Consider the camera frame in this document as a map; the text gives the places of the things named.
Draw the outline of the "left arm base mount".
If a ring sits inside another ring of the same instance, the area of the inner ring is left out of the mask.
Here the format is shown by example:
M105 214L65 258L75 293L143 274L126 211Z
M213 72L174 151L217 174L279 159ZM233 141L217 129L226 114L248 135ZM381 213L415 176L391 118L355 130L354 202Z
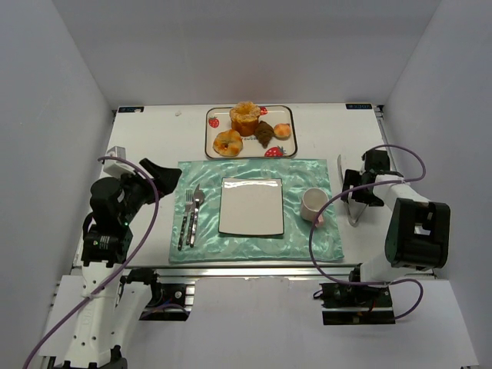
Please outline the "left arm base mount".
M188 319L191 310L186 303L188 286L185 283L163 282L156 270L136 268L120 277L120 296L130 284L137 282L150 287L151 291L151 299L141 313L141 321L186 321Z

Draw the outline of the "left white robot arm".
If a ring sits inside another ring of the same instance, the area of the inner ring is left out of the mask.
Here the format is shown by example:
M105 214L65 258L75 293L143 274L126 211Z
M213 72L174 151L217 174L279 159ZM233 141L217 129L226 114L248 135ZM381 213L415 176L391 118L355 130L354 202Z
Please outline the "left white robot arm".
M83 227L82 303L63 368L126 368L125 353L143 310L158 297L157 275L140 268L129 275L133 234L140 209L177 187L182 171L147 158L97 180L90 189L91 213Z

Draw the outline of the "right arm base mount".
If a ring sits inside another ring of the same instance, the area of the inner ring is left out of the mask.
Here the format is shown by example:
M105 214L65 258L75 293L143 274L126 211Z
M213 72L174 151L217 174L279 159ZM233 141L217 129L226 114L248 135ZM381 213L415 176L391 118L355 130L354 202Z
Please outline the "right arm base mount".
M325 283L313 299L321 302L325 326L396 323L389 288Z

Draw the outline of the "brown chocolate croissant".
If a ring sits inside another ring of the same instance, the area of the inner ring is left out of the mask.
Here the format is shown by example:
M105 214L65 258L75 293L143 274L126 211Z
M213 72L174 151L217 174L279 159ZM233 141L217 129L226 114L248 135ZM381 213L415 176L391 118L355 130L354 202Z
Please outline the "brown chocolate croissant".
M263 148L266 148L274 137L274 128L266 121L260 121L254 131L254 136Z

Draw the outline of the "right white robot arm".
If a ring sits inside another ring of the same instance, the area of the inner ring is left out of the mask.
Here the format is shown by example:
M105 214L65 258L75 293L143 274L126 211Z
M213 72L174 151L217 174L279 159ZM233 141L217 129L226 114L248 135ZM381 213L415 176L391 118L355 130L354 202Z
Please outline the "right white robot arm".
M359 264L351 272L349 281L374 282L381 287L412 271L442 268L449 254L449 205L418 194L401 173L391 169L390 156L385 150L366 151L362 161L361 170L344 170L341 157L337 158L337 171L344 191L362 185L373 186L353 190L341 197L349 224L357 226L361 217L351 214L349 204L352 201L366 208L385 206L391 210L391 219L384 250Z

